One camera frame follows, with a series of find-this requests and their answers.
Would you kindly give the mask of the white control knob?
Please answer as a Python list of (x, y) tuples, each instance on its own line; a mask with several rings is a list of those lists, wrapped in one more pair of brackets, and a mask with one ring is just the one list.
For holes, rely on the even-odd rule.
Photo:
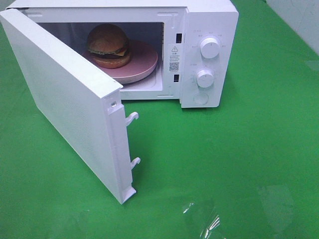
[(212, 59), (220, 52), (220, 41), (215, 36), (204, 38), (200, 43), (200, 52), (202, 57)]
[(215, 74), (210, 70), (200, 70), (196, 75), (196, 82), (201, 88), (208, 88), (213, 85)]

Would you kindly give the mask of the lower white control knob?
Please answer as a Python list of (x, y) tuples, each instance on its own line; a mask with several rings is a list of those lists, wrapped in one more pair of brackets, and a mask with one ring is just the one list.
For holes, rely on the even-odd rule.
[(201, 88), (208, 88), (213, 85), (215, 74), (210, 70), (200, 70), (196, 75), (196, 82)]

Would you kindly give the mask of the white microwave oven body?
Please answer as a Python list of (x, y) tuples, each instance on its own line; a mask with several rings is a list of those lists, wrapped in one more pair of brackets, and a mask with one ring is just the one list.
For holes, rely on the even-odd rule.
[[(149, 76), (130, 84), (114, 79), (123, 100), (178, 99), (184, 108), (219, 105), (239, 16), (228, 0), (17, 0), (9, 9), (19, 10), (83, 58), (88, 33), (103, 23), (153, 46), (159, 59)], [(209, 36), (220, 41), (212, 59), (200, 52)], [(198, 86), (200, 70), (215, 74), (212, 86)], [(194, 102), (198, 93), (209, 96), (205, 105)]]

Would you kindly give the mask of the upper white control knob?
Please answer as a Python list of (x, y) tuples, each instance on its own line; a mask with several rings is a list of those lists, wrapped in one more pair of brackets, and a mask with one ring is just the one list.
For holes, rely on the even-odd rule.
[(202, 57), (212, 59), (220, 52), (220, 41), (215, 36), (204, 38), (200, 43), (200, 52)]

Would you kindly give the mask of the round door release button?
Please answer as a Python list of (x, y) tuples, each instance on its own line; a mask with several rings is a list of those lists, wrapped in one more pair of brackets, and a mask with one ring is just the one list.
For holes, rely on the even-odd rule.
[(206, 93), (198, 93), (193, 97), (194, 102), (197, 105), (205, 105), (208, 102), (209, 96)]

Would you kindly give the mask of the burger with lettuce and cheese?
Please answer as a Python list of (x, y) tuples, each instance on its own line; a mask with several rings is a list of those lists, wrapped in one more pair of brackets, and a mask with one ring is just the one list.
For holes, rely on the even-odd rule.
[(97, 65), (116, 69), (131, 60), (130, 41), (124, 31), (113, 24), (96, 26), (87, 37), (87, 50)]

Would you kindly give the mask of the white microwave door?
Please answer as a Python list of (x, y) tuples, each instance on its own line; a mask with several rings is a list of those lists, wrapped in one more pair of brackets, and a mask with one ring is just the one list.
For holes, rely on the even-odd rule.
[(16, 9), (0, 14), (18, 64), (39, 110), (100, 181), (124, 203), (133, 194), (121, 85)]

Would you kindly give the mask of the pink round plate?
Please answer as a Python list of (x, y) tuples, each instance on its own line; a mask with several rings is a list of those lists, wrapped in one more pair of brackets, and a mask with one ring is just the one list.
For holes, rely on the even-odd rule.
[(119, 83), (130, 84), (150, 75), (156, 68), (159, 58), (150, 44), (138, 40), (131, 40), (130, 52), (130, 62), (116, 69), (98, 66), (88, 51), (84, 52), (83, 56)]

